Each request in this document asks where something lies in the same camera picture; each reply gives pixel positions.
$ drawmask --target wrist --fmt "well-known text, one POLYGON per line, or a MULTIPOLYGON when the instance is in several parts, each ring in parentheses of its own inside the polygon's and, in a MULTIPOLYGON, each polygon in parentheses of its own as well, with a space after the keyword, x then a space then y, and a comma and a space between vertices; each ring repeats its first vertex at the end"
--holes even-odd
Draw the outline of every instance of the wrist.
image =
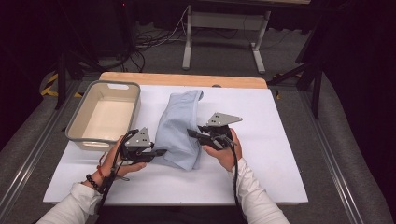
POLYGON ((224 162, 223 167, 228 172, 232 172, 233 168, 235 167, 235 160, 232 158, 232 161, 228 161, 227 163, 224 162))
POLYGON ((91 188, 91 189, 98 190, 102 186, 103 178, 100 176, 99 172, 96 171, 95 173, 93 173, 91 175, 91 179, 92 179, 92 181, 87 179, 84 182, 82 182, 82 184, 91 188))
POLYGON ((99 173, 99 171, 102 173, 103 176, 110 176, 111 173, 111 167, 108 166, 97 166, 97 172, 99 173))

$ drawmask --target bracelet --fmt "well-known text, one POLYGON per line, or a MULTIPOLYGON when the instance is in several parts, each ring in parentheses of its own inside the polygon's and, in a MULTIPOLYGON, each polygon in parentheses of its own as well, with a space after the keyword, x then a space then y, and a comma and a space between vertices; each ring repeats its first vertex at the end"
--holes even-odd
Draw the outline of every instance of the bracelet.
POLYGON ((98 190, 99 186, 96 184, 96 182, 92 179, 91 175, 87 175, 87 180, 90 182, 90 184, 93 186, 94 189, 98 190))
POLYGON ((96 166, 96 168, 98 169, 98 173, 99 173, 100 177, 102 177, 102 180, 104 180, 105 176, 102 173, 102 169, 101 169, 102 167, 100 165, 98 165, 98 166, 96 166))

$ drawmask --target metal stand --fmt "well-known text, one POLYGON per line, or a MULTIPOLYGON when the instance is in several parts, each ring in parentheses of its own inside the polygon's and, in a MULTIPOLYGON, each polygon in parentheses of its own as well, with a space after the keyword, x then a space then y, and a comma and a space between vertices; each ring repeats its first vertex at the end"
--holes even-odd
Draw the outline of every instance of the metal stand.
POLYGON ((260 55, 260 45, 262 44, 262 37, 264 36, 270 15, 271 11, 265 11, 264 16, 245 16, 223 13, 193 12, 191 9, 191 5, 189 5, 187 13, 187 39, 186 47, 184 49, 182 68, 184 70, 190 69, 192 27, 259 30, 257 41, 256 43, 251 44, 251 49, 257 65, 257 70, 260 74, 264 74, 265 68, 262 62, 262 56, 260 55))
POLYGON ((296 88, 298 91, 306 91, 313 80, 314 82, 314 89, 313 89, 313 96, 311 102, 311 110, 314 114, 314 117, 318 119, 318 103, 319 103, 319 95, 320 95, 320 82, 322 77, 322 69, 319 64, 314 63, 304 63, 289 72, 283 74, 280 77, 273 78, 271 81, 267 82, 268 86, 275 86, 280 82, 294 77, 298 74, 302 74, 300 80, 296 83, 296 88))

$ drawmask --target silver metal plate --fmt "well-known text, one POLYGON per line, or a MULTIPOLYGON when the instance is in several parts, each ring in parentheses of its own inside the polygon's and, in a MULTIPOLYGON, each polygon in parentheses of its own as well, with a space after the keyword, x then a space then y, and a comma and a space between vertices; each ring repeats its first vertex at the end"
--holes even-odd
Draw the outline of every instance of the silver metal plate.
POLYGON ((149 132, 148 128, 142 128, 138 133, 132 136, 128 142, 125 143, 127 147, 149 147, 150 146, 149 140, 149 132))
POLYGON ((242 118, 239 118, 236 116, 215 113, 212 116, 212 118, 210 118, 209 121, 207 122, 207 126, 221 127, 221 126, 224 126, 227 124, 236 123, 241 120, 242 120, 242 118))

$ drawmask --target beige plastic bin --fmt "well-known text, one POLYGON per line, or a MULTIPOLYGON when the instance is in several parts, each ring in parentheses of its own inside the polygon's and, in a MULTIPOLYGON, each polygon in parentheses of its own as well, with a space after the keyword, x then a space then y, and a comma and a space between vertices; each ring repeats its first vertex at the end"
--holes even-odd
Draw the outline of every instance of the beige plastic bin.
POLYGON ((139 96, 136 83, 94 81, 67 125, 67 138, 84 150, 109 151, 134 128, 139 96))

